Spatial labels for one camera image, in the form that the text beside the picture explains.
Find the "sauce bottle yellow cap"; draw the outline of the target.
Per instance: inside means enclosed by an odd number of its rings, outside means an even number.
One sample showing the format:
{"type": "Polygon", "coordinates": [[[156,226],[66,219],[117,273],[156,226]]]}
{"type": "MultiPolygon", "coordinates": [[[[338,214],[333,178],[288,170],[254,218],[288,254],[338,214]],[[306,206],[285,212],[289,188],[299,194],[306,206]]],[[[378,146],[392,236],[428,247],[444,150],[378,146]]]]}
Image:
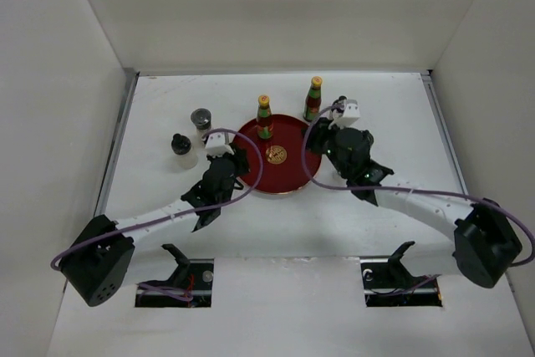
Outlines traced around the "sauce bottle yellow cap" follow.
{"type": "Polygon", "coordinates": [[[310,87],[304,104],[303,118],[307,122],[311,122],[320,111],[322,103],[321,89],[323,79],[319,76],[311,78],[310,87]]]}
{"type": "Polygon", "coordinates": [[[262,140],[269,140],[273,137],[273,114],[270,106],[270,99],[262,94],[258,97],[257,135],[262,140]]]}

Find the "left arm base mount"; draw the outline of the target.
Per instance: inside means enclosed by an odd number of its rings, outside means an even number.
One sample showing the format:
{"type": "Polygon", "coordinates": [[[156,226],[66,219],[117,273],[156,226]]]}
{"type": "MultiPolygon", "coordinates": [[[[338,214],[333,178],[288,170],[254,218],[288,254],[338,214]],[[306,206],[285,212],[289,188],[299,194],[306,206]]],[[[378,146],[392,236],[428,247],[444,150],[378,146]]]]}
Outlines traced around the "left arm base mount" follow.
{"type": "Polygon", "coordinates": [[[167,278],[137,285],[136,308],[210,308],[214,282],[213,259],[189,259],[171,243],[161,246],[173,258],[175,267],[167,278]]]}

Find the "salt grinder black top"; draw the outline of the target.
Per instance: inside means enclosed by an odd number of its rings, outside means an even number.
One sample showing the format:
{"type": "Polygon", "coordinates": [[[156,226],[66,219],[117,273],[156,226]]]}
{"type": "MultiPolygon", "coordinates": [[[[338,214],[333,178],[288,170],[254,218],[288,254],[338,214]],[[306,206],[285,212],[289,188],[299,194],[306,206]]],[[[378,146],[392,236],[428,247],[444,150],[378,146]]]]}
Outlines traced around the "salt grinder black top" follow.
{"type": "Polygon", "coordinates": [[[196,150],[187,136],[179,133],[174,134],[171,149],[177,155],[179,164],[183,169],[191,169],[197,165],[196,150]]]}

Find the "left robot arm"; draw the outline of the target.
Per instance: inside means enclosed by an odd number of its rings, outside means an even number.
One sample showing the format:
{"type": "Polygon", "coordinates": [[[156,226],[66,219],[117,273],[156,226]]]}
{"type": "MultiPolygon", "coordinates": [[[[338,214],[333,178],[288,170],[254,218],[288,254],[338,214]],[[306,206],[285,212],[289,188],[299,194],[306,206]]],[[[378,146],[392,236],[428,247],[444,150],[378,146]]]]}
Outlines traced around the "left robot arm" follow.
{"type": "Polygon", "coordinates": [[[186,256],[174,245],[179,232],[194,232],[214,222],[222,208],[236,202],[232,193],[237,179],[247,174],[249,152],[234,144],[210,150],[208,169],[190,190],[166,207],[144,215],[113,221],[94,217],[71,247],[51,263],[90,306],[99,306],[125,284],[139,283],[144,289],[161,288],[173,294],[187,280],[186,256]],[[149,268],[133,262],[143,252],[163,248],[175,259],[164,262],[159,279],[149,268]]]}

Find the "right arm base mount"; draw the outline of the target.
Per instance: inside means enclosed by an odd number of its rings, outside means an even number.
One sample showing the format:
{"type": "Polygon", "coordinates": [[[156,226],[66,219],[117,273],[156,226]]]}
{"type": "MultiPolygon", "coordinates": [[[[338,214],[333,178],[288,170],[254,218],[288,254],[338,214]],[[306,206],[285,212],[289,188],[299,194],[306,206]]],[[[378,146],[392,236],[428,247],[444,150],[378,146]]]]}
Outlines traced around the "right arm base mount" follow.
{"type": "Polygon", "coordinates": [[[414,245],[404,242],[389,256],[359,260],[367,307],[442,307],[438,275],[413,276],[402,264],[414,245]]]}

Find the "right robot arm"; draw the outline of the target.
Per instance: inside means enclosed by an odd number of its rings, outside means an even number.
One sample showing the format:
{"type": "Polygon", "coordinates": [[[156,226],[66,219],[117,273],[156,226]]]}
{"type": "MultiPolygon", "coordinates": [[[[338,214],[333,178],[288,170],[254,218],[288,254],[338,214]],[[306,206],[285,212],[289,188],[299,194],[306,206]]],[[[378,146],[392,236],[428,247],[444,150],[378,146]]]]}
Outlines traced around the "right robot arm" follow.
{"type": "Polygon", "coordinates": [[[404,287],[427,274],[459,274],[481,288],[493,288],[517,265],[522,244],[513,226],[519,221],[494,201],[424,190],[403,180],[371,158],[373,137],[367,130],[319,118],[302,133],[301,154],[326,156],[345,179],[345,186],[335,186],[335,191],[401,213],[447,238],[445,247],[413,256],[408,252],[415,241],[402,243],[388,262],[393,284],[404,287]]]}

